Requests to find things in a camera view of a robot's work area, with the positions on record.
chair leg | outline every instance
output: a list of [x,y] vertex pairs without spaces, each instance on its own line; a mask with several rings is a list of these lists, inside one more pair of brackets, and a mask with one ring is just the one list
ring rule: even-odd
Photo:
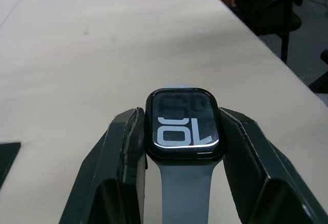
[[288,58],[288,44],[289,44],[289,30],[292,17],[293,0],[285,0],[283,12],[283,29],[281,36],[281,60],[287,64]]

gray watch band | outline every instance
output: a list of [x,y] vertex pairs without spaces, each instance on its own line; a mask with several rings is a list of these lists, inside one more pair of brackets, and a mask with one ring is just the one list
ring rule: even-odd
[[162,181],[162,224],[207,224],[210,165],[158,165]]

watch face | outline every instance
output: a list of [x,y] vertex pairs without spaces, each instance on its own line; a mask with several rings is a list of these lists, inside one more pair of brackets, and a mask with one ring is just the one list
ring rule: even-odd
[[146,104],[146,150],[154,160],[222,157],[215,98],[198,88],[159,89]]

floor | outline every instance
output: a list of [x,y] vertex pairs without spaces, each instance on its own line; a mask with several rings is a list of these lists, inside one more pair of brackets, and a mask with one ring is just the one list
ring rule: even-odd
[[[288,67],[309,85],[328,71],[328,65],[320,59],[320,54],[328,49],[328,0],[304,0],[301,7],[294,7],[294,11],[302,19],[302,26],[291,33]],[[280,56],[281,39],[277,35],[260,38]],[[320,95],[320,98],[328,105],[328,94]]]

black object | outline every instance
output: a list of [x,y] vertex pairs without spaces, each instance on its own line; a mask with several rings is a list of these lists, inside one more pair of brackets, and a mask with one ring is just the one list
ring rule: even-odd
[[[328,49],[324,50],[320,58],[328,64]],[[309,88],[314,93],[328,93],[328,71],[323,74],[320,78],[314,81],[312,84],[309,85]]]
[[281,39],[281,59],[288,58],[289,35],[301,27],[302,21],[292,10],[293,2],[301,6],[303,0],[235,0],[243,12],[244,23],[256,34],[277,34]]
[[0,144],[0,188],[21,147],[20,142]]
[[220,108],[227,139],[223,159],[243,224],[328,223],[294,166],[247,116]]
[[143,223],[143,109],[117,115],[83,161],[60,224]]
[[215,98],[204,89],[154,91],[146,102],[147,154],[156,162],[220,161],[224,142],[217,110]]

